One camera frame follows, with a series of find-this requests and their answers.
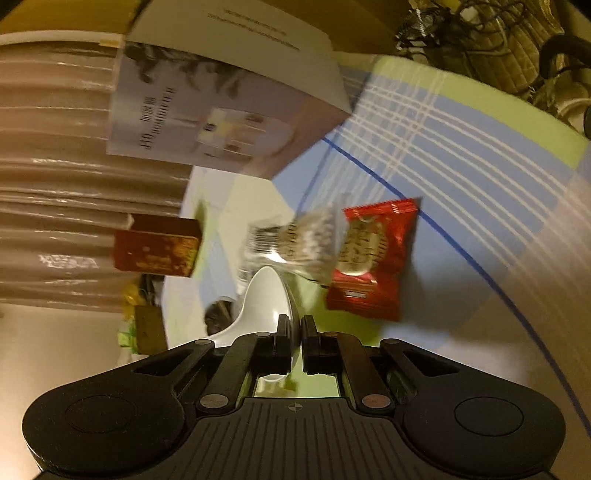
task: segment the cardboard box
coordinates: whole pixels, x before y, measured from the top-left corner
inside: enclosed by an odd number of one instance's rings
[[[118,61],[110,154],[271,178],[350,115],[328,36],[256,0],[152,0]]]
[[[130,227],[115,231],[115,268],[127,272],[190,277],[202,230],[197,220],[130,215]]]

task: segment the yellow object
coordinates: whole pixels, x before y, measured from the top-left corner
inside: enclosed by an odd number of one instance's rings
[[[135,283],[130,283],[123,289],[123,298],[130,305],[146,305],[146,301]]]
[[[126,322],[133,322],[135,320],[135,305],[125,303],[123,305],[123,319]]]
[[[139,0],[24,0],[4,20],[0,34],[31,30],[125,33]]]

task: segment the clear plastic bag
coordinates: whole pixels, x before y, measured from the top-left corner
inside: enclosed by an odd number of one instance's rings
[[[271,265],[329,285],[345,231],[346,219],[337,204],[301,213],[286,225],[251,225],[239,282],[247,284],[259,268]]]

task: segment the wall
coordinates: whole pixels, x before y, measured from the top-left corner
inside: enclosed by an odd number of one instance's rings
[[[1,22],[0,33],[27,30],[124,33],[138,2],[139,0],[24,0]]]
[[[121,316],[0,305],[0,478],[31,480],[39,470],[21,434],[27,407],[58,385],[117,365]]]
[[[568,0],[556,0],[556,10],[566,33],[591,41],[591,20],[579,12],[573,4]],[[573,78],[591,84],[591,71],[581,70],[573,75]]]

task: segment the blue line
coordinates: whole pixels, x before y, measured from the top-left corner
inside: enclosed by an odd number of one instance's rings
[[[349,154],[348,152],[346,152],[345,150],[340,148],[338,145],[336,145],[334,142],[332,142],[331,140],[328,140],[326,137],[323,138],[322,140],[324,142],[328,143],[332,148],[334,148],[341,155],[343,155],[348,160],[353,162],[359,168],[361,168],[361,170],[363,170],[365,173],[369,174],[375,180],[380,182],[384,187],[386,187],[393,194],[395,194],[396,196],[398,196],[400,198],[406,198],[400,190],[395,188],[388,181],[386,181],[381,176],[379,176],[376,172],[371,170],[371,168],[369,168],[366,165],[364,165],[363,163],[361,163],[353,155]],[[511,300],[509,298],[509,295],[507,295],[503,291],[501,286],[494,280],[494,278],[492,278],[486,272],[486,270],[484,268],[482,268],[482,266],[474,259],[474,257],[471,256],[466,250],[464,250],[462,248],[462,246],[459,243],[457,243],[453,239],[453,237],[449,233],[447,233],[441,225],[439,225],[432,217],[430,217],[428,214],[426,214],[423,211],[419,211],[419,215],[421,216],[421,218],[423,218],[423,220],[425,220],[429,225],[431,225],[435,229],[435,231],[437,233],[439,233],[447,241],[447,243],[449,243],[452,246],[452,248],[456,252],[458,252],[461,256],[464,257],[464,259],[468,262],[468,264],[474,270],[476,270],[476,272],[478,272],[478,274],[482,277],[482,279],[486,283],[488,283],[489,287],[495,291],[495,293],[501,298],[501,300],[507,306],[507,308],[509,308],[509,310],[513,313],[513,315],[515,315],[515,317],[519,320],[521,326],[525,329],[525,331],[528,333],[530,338],[534,341],[534,343],[540,349],[540,351],[542,352],[542,355],[544,355],[544,358],[546,359],[546,361],[550,365],[550,368],[554,371],[554,374],[558,378],[558,381],[563,386],[564,390],[566,391],[567,395],[569,396],[569,399],[570,399],[571,403],[573,404],[573,407],[574,407],[575,411],[577,412],[577,415],[581,419],[581,422],[583,423],[583,427],[584,427],[585,431],[587,432],[587,436],[589,437],[589,439],[591,439],[591,422],[589,421],[589,418],[587,417],[587,415],[583,409],[583,406],[581,405],[581,402],[577,398],[577,395],[574,392],[573,387],[570,386],[569,381],[566,378],[566,375],[562,372],[562,370],[558,366],[558,363],[556,362],[556,360],[552,356],[552,353],[550,353],[550,350],[548,349],[548,347],[546,346],[546,344],[544,343],[542,338],[534,330],[534,327],[532,326],[530,321],[525,317],[525,315],[523,315],[523,313],[521,313],[521,311],[517,308],[517,305],[515,305],[513,300]]]
[[[340,130],[335,133],[332,141],[333,142],[336,141],[338,139],[339,135],[340,135]],[[314,176],[312,177],[312,180],[310,180],[310,183],[308,184],[308,187],[304,191],[304,194],[302,195],[302,197],[300,199],[300,202],[298,203],[298,206],[295,209],[295,214],[296,215],[298,215],[299,213],[301,213],[301,210],[304,207],[304,202],[308,199],[308,197],[310,195],[310,192],[312,191],[312,188],[314,188],[314,185],[316,185],[316,181],[318,180],[318,177],[320,176],[320,173],[324,169],[324,165],[326,165],[326,162],[329,159],[330,150],[331,150],[331,148],[329,147],[326,150],[325,154],[322,156],[322,159],[320,160],[320,162],[318,163],[318,168],[316,169],[316,173],[314,173]]]

